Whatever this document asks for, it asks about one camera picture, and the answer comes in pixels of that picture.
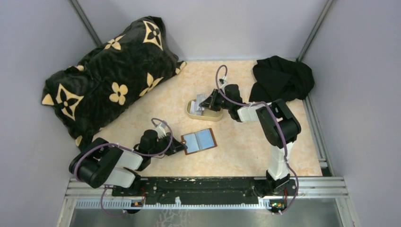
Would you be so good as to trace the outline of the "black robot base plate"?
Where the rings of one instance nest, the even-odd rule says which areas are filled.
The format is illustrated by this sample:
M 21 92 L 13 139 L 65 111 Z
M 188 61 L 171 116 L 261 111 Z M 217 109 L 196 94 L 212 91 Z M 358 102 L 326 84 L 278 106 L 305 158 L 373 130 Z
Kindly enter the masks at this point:
M 129 188 L 114 186 L 114 197 L 138 196 L 146 205 L 248 205 L 265 196 L 295 194 L 295 180 L 274 191 L 265 177 L 141 177 Z

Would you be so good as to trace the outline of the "beige oval tray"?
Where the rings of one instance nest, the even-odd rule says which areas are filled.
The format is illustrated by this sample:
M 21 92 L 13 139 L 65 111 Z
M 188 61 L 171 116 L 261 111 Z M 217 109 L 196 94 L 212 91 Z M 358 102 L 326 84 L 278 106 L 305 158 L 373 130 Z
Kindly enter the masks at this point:
M 218 111 L 218 112 L 215 112 L 215 111 L 212 111 L 212 110 L 208 110 L 208 109 L 206 109 L 206 110 L 204 110 L 203 112 L 202 112 L 202 115 L 195 115 L 195 114 L 191 114 L 190 113 L 190 110 L 191 110 L 191 104 L 192 104 L 192 102 L 194 102 L 195 101 L 195 99 L 191 99 L 188 103 L 187 103 L 187 106 L 186 106 L 186 114 L 187 114 L 187 116 L 189 117 L 189 118 L 191 118 L 191 119 L 195 119 L 195 120 L 203 120 L 203 121 L 210 121 L 210 122 L 218 122 L 218 121 L 220 121 L 222 118 L 223 118 L 223 109 L 222 110 L 220 110 L 220 111 Z

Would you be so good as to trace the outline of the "black floral plush pillow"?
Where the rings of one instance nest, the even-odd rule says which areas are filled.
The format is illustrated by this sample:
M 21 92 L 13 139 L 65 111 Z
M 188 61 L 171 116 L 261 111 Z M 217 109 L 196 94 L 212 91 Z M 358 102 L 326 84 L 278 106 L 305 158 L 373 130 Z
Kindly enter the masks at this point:
M 51 75 L 44 84 L 42 105 L 54 109 L 83 151 L 130 105 L 185 66 L 167 45 L 163 20 L 142 17 L 76 65 Z

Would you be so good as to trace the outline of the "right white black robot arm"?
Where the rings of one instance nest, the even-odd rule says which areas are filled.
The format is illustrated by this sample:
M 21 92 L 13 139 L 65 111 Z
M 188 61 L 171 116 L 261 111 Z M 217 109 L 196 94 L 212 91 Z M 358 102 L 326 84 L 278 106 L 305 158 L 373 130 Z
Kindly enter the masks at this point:
M 229 84 L 223 89 L 214 89 L 200 107 L 217 112 L 227 110 L 237 122 L 260 123 L 267 141 L 272 145 L 271 165 L 267 170 L 267 191 L 280 194 L 290 178 L 288 160 L 301 126 L 286 103 L 278 99 L 266 102 L 244 103 L 237 84 Z

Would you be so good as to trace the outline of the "crumpled black cloth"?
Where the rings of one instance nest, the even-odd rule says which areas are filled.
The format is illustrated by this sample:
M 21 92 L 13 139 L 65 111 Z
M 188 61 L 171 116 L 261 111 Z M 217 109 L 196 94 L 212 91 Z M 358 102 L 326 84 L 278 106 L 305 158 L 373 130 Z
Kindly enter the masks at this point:
M 312 69 L 308 65 L 276 55 L 257 60 L 253 75 L 256 82 L 249 96 L 250 102 L 304 100 L 315 85 Z

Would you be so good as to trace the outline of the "brown leather card holder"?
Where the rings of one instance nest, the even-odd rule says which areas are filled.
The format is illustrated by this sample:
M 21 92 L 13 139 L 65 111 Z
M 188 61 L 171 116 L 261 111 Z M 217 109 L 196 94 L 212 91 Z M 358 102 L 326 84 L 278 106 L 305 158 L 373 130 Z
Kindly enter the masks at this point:
M 203 129 L 197 132 L 188 133 L 181 136 L 186 155 L 195 154 L 207 149 L 217 147 L 217 142 L 211 128 Z

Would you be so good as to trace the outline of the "silver VIP card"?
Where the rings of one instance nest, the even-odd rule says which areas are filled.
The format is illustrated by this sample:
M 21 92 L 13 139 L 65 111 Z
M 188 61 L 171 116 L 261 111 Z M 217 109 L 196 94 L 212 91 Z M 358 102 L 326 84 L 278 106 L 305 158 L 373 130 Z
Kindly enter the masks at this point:
M 202 115 L 203 110 L 201 107 L 199 107 L 199 104 L 197 104 L 195 101 L 191 101 L 189 113 L 192 115 Z
M 196 101 L 195 101 L 195 104 L 196 104 L 196 111 L 203 111 L 204 110 L 204 107 L 202 107 L 201 106 L 201 103 L 204 101 L 206 99 L 206 96 L 205 96 L 205 94 L 198 94 L 197 95 L 197 97 L 196 97 Z

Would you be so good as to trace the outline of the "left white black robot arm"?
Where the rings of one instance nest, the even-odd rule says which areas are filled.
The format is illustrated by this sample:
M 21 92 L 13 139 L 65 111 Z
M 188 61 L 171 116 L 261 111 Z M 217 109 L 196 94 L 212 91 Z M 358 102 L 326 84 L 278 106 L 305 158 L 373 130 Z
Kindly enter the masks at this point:
M 132 149 L 97 138 L 72 160 L 69 171 L 92 188 L 119 186 L 135 196 L 142 189 L 141 181 L 136 180 L 137 172 L 147 168 L 152 158 L 186 149 L 185 142 L 179 142 L 171 133 L 157 133 L 156 130 L 146 130 Z

